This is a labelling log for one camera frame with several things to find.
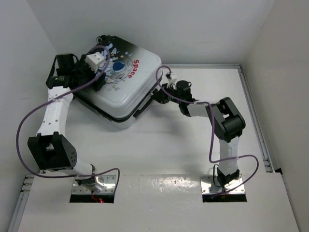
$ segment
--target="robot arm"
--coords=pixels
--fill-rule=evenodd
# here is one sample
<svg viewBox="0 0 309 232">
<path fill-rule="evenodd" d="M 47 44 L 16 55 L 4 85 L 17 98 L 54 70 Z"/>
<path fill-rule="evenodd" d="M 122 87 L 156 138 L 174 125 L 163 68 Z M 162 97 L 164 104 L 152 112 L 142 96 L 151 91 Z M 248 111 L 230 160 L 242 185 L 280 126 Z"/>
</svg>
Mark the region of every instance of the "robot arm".
<svg viewBox="0 0 309 232">
<path fill-rule="evenodd" d="M 207 104 L 199 103 L 196 99 L 192 98 L 190 82 L 184 80 L 175 82 L 175 79 L 172 79 L 170 76 L 167 76 L 167 78 L 169 83 L 163 84 L 162 87 L 175 98 L 168 96 L 160 89 L 153 94 L 153 100 L 161 104 L 169 101 L 175 102 L 179 105 L 182 114 L 189 117 L 211 116 L 210 108 Z M 179 101 L 179 99 L 194 103 L 184 103 Z M 215 135 L 220 143 L 221 161 L 218 167 L 218 182 L 221 186 L 224 186 L 239 177 L 237 159 L 224 160 L 238 156 L 239 138 L 246 124 L 230 98 L 221 99 L 219 102 L 211 104 L 211 106 L 214 112 Z"/>
<path fill-rule="evenodd" d="M 58 75 L 52 76 L 55 71 L 56 60 L 59 65 Z M 87 61 L 89 65 L 92 64 L 93 66 L 88 56 L 81 59 L 80 62 L 78 61 L 78 64 L 75 64 L 72 54 L 56 56 L 51 73 L 46 81 L 49 101 L 87 83 L 90 81 L 89 78 L 95 77 L 95 73 L 87 65 Z M 102 80 L 98 81 L 100 83 L 95 83 L 93 88 L 98 88 L 98 85 L 104 84 Z M 104 184 L 100 183 L 98 177 L 79 176 L 95 174 L 96 168 L 80 160 L 77 157 L 76 149 L 65 137 L 68 108 L 72 99 L 73 94 L 70 93 L 47 105 L 41 127 L 35 137 L 28 139 L 28 147 L 41 170 L 77 175 L 76 181 L 79 185 L 94 192 L 100 191 L 104 188 Z"/>
</svg>

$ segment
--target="gray wall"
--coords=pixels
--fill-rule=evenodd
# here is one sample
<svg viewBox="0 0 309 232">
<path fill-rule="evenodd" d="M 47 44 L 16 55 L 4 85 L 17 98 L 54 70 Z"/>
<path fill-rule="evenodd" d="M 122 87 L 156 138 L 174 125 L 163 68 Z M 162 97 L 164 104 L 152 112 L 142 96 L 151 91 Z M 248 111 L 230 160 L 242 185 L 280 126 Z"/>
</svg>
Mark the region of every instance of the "gray wall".
<svg viewBox="0 0 309 232">
<path fill-rule="evenodd" d="M 57 52 L 117 35 L 164 63 L 245 60 L 274 0 L 28 0 Z"/>
<path fill-rule="evenodd" d="M 0 231 L 4 232 L 26 174 L 17 158 L 15 133 L 22 117 L 47 99 L 44 82 L 55 50 L 25 0 L 1 1 L 0 31 Z M 27 137 L 35 135 L 43 113 L 30 118 L 22 130 L 22 153 L 33 168 Z"/>
<path fill-rule="evenodd" d="M 277 0 L 245 67 L 302 232 L 309 231 L 308 23 L 308 0 Z"/>
</svg>

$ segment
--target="white table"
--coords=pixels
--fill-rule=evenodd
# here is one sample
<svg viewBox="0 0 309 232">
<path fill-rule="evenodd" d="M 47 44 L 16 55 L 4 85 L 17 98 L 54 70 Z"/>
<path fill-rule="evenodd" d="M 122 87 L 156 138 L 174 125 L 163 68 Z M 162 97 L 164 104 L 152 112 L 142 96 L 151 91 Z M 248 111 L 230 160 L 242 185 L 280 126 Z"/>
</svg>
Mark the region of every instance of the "white table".
<svg viewBox="0 0 309 232">
<path fill-rule="evenodd" d="M 66 135 L 78 156 L 99 171 L 119 167 L 114 204 L 69 203 L 71 179 L 35 178 L 20 224 L 29 231 L 222 231 L 296 232 L 297 226 L 278 174 L 267 174 L 237 69 L 174 68 L 192 82 L 193 97 L 230 97 L 246 121 L 239 155 L 260 161 L 246 184 L 247 203 L 202 203 L 199 176 L 208 174 L 211 125 L 207 118 L 183 116 L 178 105 L 153 103 L 127 130 L 102 123 L 100 116 L 73 101 Z M 219 158 L 215 140 L 213 158 Z M 239 160 L 248 177 L 255 160 Z M 186 177 L 186 184 L 168 184 Z"/>
</svg>

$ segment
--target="metal plate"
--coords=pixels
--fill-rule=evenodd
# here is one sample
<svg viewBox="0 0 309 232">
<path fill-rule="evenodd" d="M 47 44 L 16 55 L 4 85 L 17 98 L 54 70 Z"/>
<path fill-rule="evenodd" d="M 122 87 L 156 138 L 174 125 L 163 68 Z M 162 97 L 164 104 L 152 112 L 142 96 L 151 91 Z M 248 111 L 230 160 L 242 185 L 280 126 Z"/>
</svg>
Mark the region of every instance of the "metal plate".
<svg viewBox="0 0 309 232">
<path fill-rule="evenodd" d="M 102 175 L 99 178 L 104 183 L 104 189 L 101 192 L 94 193 L 94 195 L 113 195 L 117 180 L 116 175 Z M 91 191 L 83 186 L 79 186 L 75 179 L 71 195 L 91 195 Z"/>
<path fill-rule="evenodd" d="M 217 181 L 217 176 L 214 178 L 216 185 L 219 185 Z M 242 183 L 242 176 L 240 175 L 237 180 L 231 181 L 229 184 L 225 185 L 225 189 L 233 189 Z M 222 188 L 216 187 L 213 183 L 212 175 L 206 175 L 201 177 L 201 187 L 202 195 L 214 195 L 216 193 L 221 193 Z M 228 193 L 229 195 L 245 195 L 245 186 L 241 185 L 237 189 Z"/>
</svg>

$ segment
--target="mounting plate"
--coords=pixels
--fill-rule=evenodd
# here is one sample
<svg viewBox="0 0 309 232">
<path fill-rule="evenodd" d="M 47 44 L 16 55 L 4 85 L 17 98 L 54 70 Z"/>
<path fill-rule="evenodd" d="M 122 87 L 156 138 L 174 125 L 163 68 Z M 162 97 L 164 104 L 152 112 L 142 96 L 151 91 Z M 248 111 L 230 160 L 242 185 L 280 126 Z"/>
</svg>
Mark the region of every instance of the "mounting plate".
<svg viewBox="0 0 309 232">
<path fill-rule="evenodd" d="M 219 185 L 217 176 L 214 177 L 216 185 Z M 233 189 L 242 183 L 242 176 L 238 179 L 232 180 L 230 183 L 225 185 L 225 190 Z M 246 202 L 246 191 L 245 186 L 241 185 L 237 189 L 229 192 L 226 195 L 215 196 L 213 195 L 221 193 L 222 187 L 217 187 L 213 183 L 212 175 L 205 175 L 201 177 L 201 188 L 203 202 Z"/>
<path fill-rule="evenodd" d="M 101 198 L 105 203 L 114 202 L 114 190 L 116 185 L 116 175 L 102 175 L 99 177 L 101 183 L 104 183 L 104 189 L 101 192 L 93 193 L 96 198 Z M 71 203 L 95 203 L 91 198 L 91 191 L 83 186 L 79 186 L 76 178 L 73 181 L 71 191 Z"/>
</svg>

